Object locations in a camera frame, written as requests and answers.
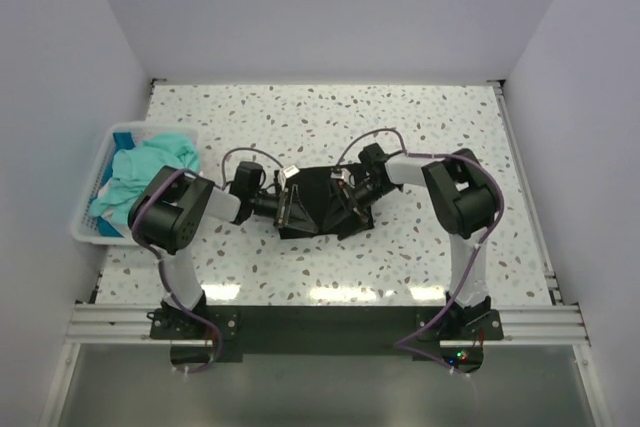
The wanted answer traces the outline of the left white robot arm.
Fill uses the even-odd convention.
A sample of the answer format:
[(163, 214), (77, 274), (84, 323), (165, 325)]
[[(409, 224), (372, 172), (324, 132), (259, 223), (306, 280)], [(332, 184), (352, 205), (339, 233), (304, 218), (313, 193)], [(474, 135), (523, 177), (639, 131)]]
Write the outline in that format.
[(275, 219), (286, 181), (299, 172), (294, 165), (277, 171), (275, 199), (260, 207), (264, 170), (254, 162), (236, 168), (229, 189), (191, 170), (164, 166), (134, 202), (128, 214), (132, 238), (156, 258), (163, 304), (175, 311), (171, 325), (183, 338), (196, 339), (207, 327), (205, 293), (189, 254), (201, 221), (240, 225), (253, 215)]

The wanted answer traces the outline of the black t shirt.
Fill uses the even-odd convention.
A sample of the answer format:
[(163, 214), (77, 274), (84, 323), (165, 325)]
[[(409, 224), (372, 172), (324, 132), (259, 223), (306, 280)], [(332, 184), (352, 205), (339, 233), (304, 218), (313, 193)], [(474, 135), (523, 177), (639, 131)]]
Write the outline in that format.
[(336, 167), (303, 168), (289, 178), (285, 184), (276, 188), (278, 200), (281, 189), (287, 185), (298, 185), (299, 221), (292, 227), (278, 229), (283, 240), (306, 239), (318, 236), (333, 235), (345, 240), (374, 228), (371, 205), (373, 184), (370, 175), (360, 164), (342, 165), (353, 176), (359, 187), (358, 197), (371, 209), (372, 227), (333, 227), (332, 226), (332, 179), (331, 170)]

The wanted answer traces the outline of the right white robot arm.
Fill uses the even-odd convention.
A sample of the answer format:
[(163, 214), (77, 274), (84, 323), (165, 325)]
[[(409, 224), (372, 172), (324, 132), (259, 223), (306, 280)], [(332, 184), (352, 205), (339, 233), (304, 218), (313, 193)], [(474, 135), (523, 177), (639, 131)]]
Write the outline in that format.
[(491, 310), (485, 244), (505, 209), (497, 182), (466, 148), (452, 154), (387, 153), (373, 143), (358, 158), (366, 172), (360, 181), (350, 180), (344, 166), (332, 169), (323, 229), (338, 227), (344, 239), (368, 227), (368, 209), (393, 190), (426, 188), (451, 250), (451, 284), (436, 318), (446, 319), (452, 337), (469, 339)]

